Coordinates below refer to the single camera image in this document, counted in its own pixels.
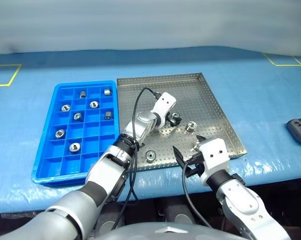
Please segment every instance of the metal nut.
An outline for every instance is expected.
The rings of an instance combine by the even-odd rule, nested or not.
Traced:
[[[99,102],[98,101],[91,101],[89,104],[90,108],[96,109],[99,107]]]
[[[111,120],[113,119],[113,113],[111,111],[107,111],[105,112],[105,117],[104,117],[105,120]]]
[[[112,92],[109,88],[104,89],[104,95],[109,96],[111,94],[112,94]]]
[[[146,162],[152,164],[156,159],[156,152],[153,150],[149,150],[146,152]]]
[[[189,133],[193,133],[197,128],[197,123],[195,121],[189,121],[185,127],[185,130]]]
[[[81,150],[81,145],[78,142],[74,142],[69,146],[69,151],[71,153],[76,153]]]
[[[59,129],[59,130],[55,133],[55,138],[61,139],[62,137],[64,137],[64,135],[65,135],[65,130],[64,130],[64,129]]]
[[[65,105],[63,105],[63,106],[61,107],[61,110],[62,110],[63,112],[68,112],[69,110],[71,110],[71,106],[68,105],[68,104],[65,104]]]
[[[80,98],[80,99],[86,98],[86,92],[85,92],[85,91],[80,91],[80,93],[79,93],[79,98]]]
[[[83,115],[80,112],[75,113],[74,120],[81,121],[83,119]]]

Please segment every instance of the perforated metal tray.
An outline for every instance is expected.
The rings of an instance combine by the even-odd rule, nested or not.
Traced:
[[[136,98],[144,87],[173,95],[177,102],[172,112],[179,113],[182,121],[177,127],[166,125],[160,131],[155,130],[146,137],[145,146],[138,152],[139,171],[176,166],[173,145],[180,150],[186,160],[195,153],[191,149],[197,140],[196,135],[207,139],[224,139],[230,158],[237,158],[247,153],[202,73],[118,78],[120,130],[123,130],[132,119]],[[138,102],[137,111],[152,109],[154,102],[154,97],[145,92]],[[193,134],[185,133],[185,127],[189,121],[197,123],[197,129]],[[148,150],[156,152],[156,160],[153,163],[146,162],[145,155]]]

